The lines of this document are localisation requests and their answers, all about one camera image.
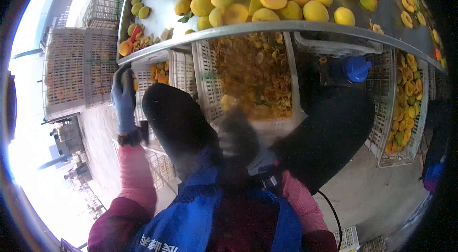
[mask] concrete floor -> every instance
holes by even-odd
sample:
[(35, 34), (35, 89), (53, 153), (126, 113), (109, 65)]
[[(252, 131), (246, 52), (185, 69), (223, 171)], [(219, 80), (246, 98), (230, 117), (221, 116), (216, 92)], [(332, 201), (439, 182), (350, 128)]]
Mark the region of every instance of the concrete floor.
[[(112, 106), (82, 112), (80, 124), (88, 152), (93, 188), (105, 206), (120, 191), (119, 164), (113, 138), (117, 136), (116, 116)], [(402, 227), (418, 204), (427, 195), (418, 178), (418, 158), (411, 165), (377, 168), (374, 155), (363, 146), (358, 153), (321, 191), (331, 200), (342, 228), (356, 225), (359, 242), (388, 236)], [(169, 188), (159, 193), (161, 210), (173, 200)], [(334, 214), (326, 200), (315, 195), (324, 220), (332, 232), (338, 231)]]

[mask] gloved hand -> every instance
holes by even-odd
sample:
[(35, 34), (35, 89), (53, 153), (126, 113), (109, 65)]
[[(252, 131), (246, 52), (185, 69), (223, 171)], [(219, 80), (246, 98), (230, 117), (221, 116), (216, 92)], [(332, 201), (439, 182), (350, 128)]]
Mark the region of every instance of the gloved hand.
[(123, 65), (113, 76), (111, 102), (118, 118), (120, 134), (131, 134), (137, 130), (134, 120), (135, 89), (130, 64)]
[(227, 114), (220, 125), (218, 137), (224, 159), (242, 163), (249, 175), (265, 172), (277, 160), (239, 108)]

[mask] blue glove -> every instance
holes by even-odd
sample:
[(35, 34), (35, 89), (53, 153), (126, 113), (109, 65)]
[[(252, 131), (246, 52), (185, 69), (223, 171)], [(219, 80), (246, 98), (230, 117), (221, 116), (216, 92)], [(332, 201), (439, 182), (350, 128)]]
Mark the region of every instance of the blue glove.
[(123, 65), (113, 76), (111, 102), (118, 118), (120, 134), (132, 134), (137, 130), (134, 120), (135, 89), (133, 72), (130, 64)]

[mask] stainless steel table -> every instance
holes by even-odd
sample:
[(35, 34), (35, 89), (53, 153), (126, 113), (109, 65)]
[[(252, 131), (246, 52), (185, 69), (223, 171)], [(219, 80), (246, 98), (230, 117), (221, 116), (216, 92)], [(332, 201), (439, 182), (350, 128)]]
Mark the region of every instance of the stainless steel table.
[[(127, 39), (127, 27), (134, 21), (130, 13), (130, 1), (124, 1), (122, 20), (119, 31), (119, 41)], [(401, 0), (380, 0), (375, 12), (365, 10), (359, 0), (334, 0), (328, 8), (329, 22), (317, 23), (308, 21), (278, 21), (263, 23), (245, 23), (234, 26), (223, 26), (219, 28), (200, 31), (188, 35), (184, 32), (188, 29), (197, 30), (199, 17), (191, 18), (186, 24), (178, 22), (180, 16), (175, 15), (174, 5), (178, 0), (143, 0), (145, 5), (152, 8), (152, 14), (144, 20), (147, 35), (154, 34), (159, 36), (164, 28), (175, 28), (174, 37), (171, 40), (158, 43), (147, 47), (127, 57), (119, 56), (118, 63), (134, 62), (144, 58), (154, 52), (165, 50), (170, 47), (187, 44), (193, 41), (215, 38), (219, 36), (232, 35), (237, 33), (247, 33), (253, 31), (326, 31), (335, 32), (349, 36), (360, 36), (369, 40), (378, 41), (391, 46), (398, 47), (406, 52), (414, 54), (416, 57), (427, 61), (438, 70), (444, 71), (439, 62), (434, 58), (434, 43), (430, 35), (430, 29), (421, 26), (412, 14), (414, 28), (409, 29), (401, 21), (401, 12), (404, 9)], [(426, 9), (420, 2), (420, 11)], [(355, 15), (356, 25), (354, 27), (337, 25), (334, 23), (333, 14), (338, 7), (346, 7), (352, 10)], [(369, 22), (379, 24), (384, 30), (385, 35), (377, 34), (369, 29)]]

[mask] white plastic crate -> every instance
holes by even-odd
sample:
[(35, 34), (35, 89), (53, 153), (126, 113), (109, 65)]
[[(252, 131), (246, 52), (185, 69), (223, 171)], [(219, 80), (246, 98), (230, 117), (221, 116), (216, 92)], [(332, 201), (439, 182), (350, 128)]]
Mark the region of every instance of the white plastic crate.
[[(336, 244), (339, 245), (339, 232), (334, 233), (336, 238)], [(342, 243), (340, 245), (340, 252), (358, 251), (359, 249), (358, 233), (356, 232), (356, 226), (351, 226), (346, 229), (342, 229)]]
[(43, 111), (47, 119), (110, 103), (117, 70), (117, 32), (52, 29), (43, 63)]
[(84, 36), (81, 29), (51, 29), (43, 63), (43, 111), (47, 119), (83, 110)]
[[(375, 102), (374, 127), (365, 145), (373, 152), (380, 168), (408, 165), (413, 162), (420, 146), (421, 135), (425, 128), (429, 94), (420, 100), (420, 113), (415, 118), (415, 125), (407, 145), (392, 154), (385, 153), (388, 135), (393, 121), (393, 107), (396, 99), (397, 52), (391, 48), (388, 53), (370, 58), (374, 66), (369, 71), (366, 91)], [(423, 81), (423, 92), (429, 92), (429, 72), (425, 61), (416, 59), (418, 71)]]
[[(152, 85), (150, 68), (152, 65), (169, 61), (169, 84), (189, 93), (197, 98), (196, 77), (194, 64), (190, 54), (175, 50), (164, 50), (155, 53), (153, 57), (134, 62), (132, 70), (138, 81), (138, 91), (135, 95), (135, 123), (140, 126), (141, 121), (146, 120), (141, 103), (146, 90)], [(150, 128), (150, 140), (155, 139), (154, 132)]]
[(111, 103), (118, 34), (116, 31), (88, 29), (84, 44), (84, 90), (87, 107)]
[[(117, 160), (119, 154), (119, 143), (116, 139), (112, 139), (113, 147), (116, 152)], [(154, 180), (156, 189), (165, 185), (165, 183), (175, 178), (175, 169), (170, 158), (165, 154), (160, 154), (145, 148), (146, 158), (150, 163), (151, 174)]]
[[(304, 119), (304, 115), (301, 112), (299, 83), (297, 80), (296, 63), (289, 32), (283, 32), (283, 37), (291, 73), (293, 116), (291, 118), (273, 121), (251, 122), (257, 133), (263, 136), (267, 145), (272, 144), (279, 137), (288, 135)], [(201, 110), (207, 122), (218, 131), (219, 125), (225, 116), (221, 104), (223, 90), (215, 69), (216, 63), (214, 52), (210, 47), (209, 41), (198, 41), (193, 43), (192, 57), (194, 60), (194, 69), (196, 71), (196, 83)]]
[(385, 252), (386, 244), (381, 236), (364, 243), (361, 252)]
[(389, 48), (381, 55), (371, 55), (367, 58), (372, 62), (372, 66), (366, 80), (366, 92), (373, 98), (375, 119), (364, 144), (374, 153), (379, 163), (391, 129), (390, 118), (396, 92), (394, 54), (395, 50)]
[(83, 27), (117, 30), (121, 10), (121, 0), (91, 0), (83, 16)]

